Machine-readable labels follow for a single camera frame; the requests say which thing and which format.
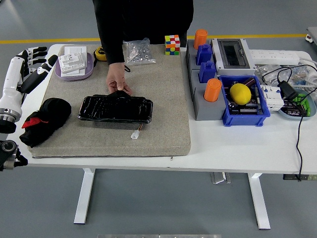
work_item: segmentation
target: gray concrete floor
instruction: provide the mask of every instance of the gray concrete floor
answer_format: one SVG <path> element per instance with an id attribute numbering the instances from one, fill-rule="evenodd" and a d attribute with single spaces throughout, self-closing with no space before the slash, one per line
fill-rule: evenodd
<path id="1" fill-rule="evenodd" d="M 209 35 L 305 34 L 317 22 L 315 0 L 194 0 L 194 7 L 188 35 L 198 28 Z M 98 37 L 91 0 L 2 0 L 0 22 L 0 41 Z M 247 42 L 250 49 L 305 51 L 317 60 L 317 46 L 304 38 Z M 13 56 L 52 44 L 0 44 L 0 83 Z M 215 186 L 209 173 L 97 170 L 87 223 L 74 225 L 82 177 L 82 169 L 23 167 L 0 173 L 0 237 L 317 237 L 314 181 L 262 175 L 271 230 L 260 231 L 246 174 L 232 174 L 232 184 Z"/>

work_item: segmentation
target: blue block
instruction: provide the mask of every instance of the blue block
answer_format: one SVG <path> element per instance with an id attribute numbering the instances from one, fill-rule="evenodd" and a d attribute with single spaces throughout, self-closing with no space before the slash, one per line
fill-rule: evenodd
<path id="1" fill-rule="evenodd" d="M 196 65 L 201 65 L 202 63 L 206 63 L 211 60 L 212 57 L 212 49 L 211 45 L 204 44 L 198 46 L 197 56 L 196 56 Z"/>
<path id="2" fill-rule="evenodd" d="M 209 79 L 216 77 L 216 67 L 210 60 L 200 65 L 199 82 L 207 83 Z"/>

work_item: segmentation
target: robot finger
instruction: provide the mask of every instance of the robot finger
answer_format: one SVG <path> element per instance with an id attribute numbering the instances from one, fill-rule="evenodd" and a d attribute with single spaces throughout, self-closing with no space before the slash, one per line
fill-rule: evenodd
<path id="1" fill-rule="evenodd" d="M 31 59 L 28 61 L 28 65 L 33 65 L 36 63 L 45 63 L 46 59 Z"/>
<path id="2" fill-rule="evenodd" d="M 37 57 L 46 56 L 48 53 L 46 51 L 39 51 L 29 56 L 29 60 L 35 59 Z"/>
<path id="3" fill-rule="evenodd" d="M 33 55 L 37 52 L 44 52 L 46 51 L 48 48 L 47 47 L 32 47 L 32 48 L 28 48 L 27 51 L 29 53 L 29 55 Z"/>

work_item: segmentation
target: robotic arm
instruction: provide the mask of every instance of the robotic arm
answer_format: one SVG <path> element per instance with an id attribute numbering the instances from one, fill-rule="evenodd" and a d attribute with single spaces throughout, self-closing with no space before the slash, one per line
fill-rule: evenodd
<path id="1" fill-rule="evenodd" d="M 32 92 L 45 79 L 57 61 L 56 55 L 48 60 L 35 59 L 47 55 L 46 49 L 29 48 L 11 60 L 0 99 L 0 133 L 15 132 L 15 122 L 22 116 L 23 96 Z M 29 67 L 36 63 L 42 65 L 37 69 Z M 27 165 L 27 159 L 20 154 L 18 145 L 12 140 L 0 141 L 0 171 L 23 165 Z"/>

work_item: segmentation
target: gray felt mat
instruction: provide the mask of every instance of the gray felt mat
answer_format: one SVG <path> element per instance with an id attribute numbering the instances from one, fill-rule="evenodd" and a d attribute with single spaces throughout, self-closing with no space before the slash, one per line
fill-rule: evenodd
<path id="1" fill-rule="evenodd" d="M 87 45 L 93 53 L 97 45 Z M 176 156 L 187 155 L 190 134 L 180 56 L 165 56 L 164 45 L 151 45 L 157 63 L 131 66 L 125 74 L 133 96 L 153 101 L 153 117 L 137 140 L 130 138 L 138 124 L 83 121 L 77 117 L 86 96 L 108 94 L 108 64 L 98 62 L 90 77 L 63 81 L 52 74 L 44 100 L 62 98 L 72 106 L 66 124 L 47 141 L 30 148 L 33 157 Z M 64 54 L 62 47 L 59 55 Z"/>

